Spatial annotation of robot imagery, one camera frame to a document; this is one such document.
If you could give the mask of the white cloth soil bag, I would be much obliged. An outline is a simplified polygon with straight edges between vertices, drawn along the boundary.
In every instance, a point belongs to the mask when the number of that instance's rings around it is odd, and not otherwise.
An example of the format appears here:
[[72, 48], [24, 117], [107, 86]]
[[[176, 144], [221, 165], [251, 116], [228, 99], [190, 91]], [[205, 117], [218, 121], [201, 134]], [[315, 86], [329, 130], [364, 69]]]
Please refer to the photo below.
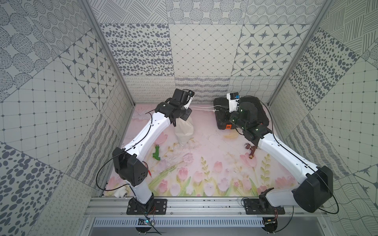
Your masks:
[[176, 120], [175, 134], [180, 146], [184, 146], [194, 135], [194, 124], [191, 117], [186, 121], [178, 118]]

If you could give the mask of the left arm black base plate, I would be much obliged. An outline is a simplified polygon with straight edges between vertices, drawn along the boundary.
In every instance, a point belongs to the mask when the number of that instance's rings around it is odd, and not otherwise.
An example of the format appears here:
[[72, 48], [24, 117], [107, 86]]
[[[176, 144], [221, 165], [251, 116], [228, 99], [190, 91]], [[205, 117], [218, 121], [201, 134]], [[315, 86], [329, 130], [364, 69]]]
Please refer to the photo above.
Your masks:
[[167, 199], [150, 199], [146, 204], [131, 198], [128, 203], [127, 215], [165, 215], [167, 209]]

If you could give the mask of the white bag drawstring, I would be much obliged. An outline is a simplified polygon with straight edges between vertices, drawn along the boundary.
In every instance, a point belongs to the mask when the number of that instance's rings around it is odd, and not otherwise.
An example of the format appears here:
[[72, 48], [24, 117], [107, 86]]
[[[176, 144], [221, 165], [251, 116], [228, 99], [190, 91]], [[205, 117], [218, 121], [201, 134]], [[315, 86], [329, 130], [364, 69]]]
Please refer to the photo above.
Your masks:
[[213, 113], [219, 111], [218, 109], [216, 109], [216, 107], [191, 106], [190, 108], [195, 111], [206, 111], [206, 112], [213, 112]]

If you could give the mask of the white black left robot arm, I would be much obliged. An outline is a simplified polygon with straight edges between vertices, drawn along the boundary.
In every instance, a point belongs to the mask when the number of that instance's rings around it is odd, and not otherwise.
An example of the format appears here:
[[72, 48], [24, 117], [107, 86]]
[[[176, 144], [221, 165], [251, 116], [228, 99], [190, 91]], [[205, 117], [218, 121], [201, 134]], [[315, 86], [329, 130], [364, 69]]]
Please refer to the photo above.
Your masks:
[[148, 168], [143, 163], [150, 147], [176, 120], [186, 121], [192, 110], [189, 108], [195, 93], [189, 89], [176, 89], [171, 98], [159, 103], [153, 112], [148, 112], [150, 120], [124, 148], [115, 148], [112, 157], [115, 172], [131, 187], [134, 197], [141, 205], [153, 201], [146, 178]]

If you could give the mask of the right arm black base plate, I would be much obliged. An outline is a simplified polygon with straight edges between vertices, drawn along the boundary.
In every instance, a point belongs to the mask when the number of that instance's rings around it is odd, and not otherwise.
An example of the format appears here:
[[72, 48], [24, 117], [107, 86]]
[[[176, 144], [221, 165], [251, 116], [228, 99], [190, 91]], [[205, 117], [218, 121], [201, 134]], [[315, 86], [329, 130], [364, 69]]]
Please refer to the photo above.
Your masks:
[[247, 215], [264, 214], [264, 215], [284, 215], [283, 207], [273, 207], [269, 203], [257, 198], [242, 198], [241, 205], [245, 209]]

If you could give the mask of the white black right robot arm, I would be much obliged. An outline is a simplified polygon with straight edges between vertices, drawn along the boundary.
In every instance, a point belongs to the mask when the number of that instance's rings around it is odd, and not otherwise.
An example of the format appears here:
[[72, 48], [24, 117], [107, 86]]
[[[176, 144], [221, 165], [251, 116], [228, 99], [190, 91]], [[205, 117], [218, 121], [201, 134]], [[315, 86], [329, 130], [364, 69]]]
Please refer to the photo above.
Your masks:
[[241, 134], [257, 148], [267, 152], [284, 166], [296, 180], [291, 188], [268, 188], [259, 195], [259, 207], [262, 212], [278, 206], [299, 206], [313, 213], [323, 204], [334, 198], [333, 172], [328, 167], [319, 167], [308, 161], [275, 135], [272, 129], [258, 116], [264, 114], [252, 102], [240, 102], [239, 99], [222, 98], [217, 109], [223, 120], [219, 125], [225, 129], [240, 129]]

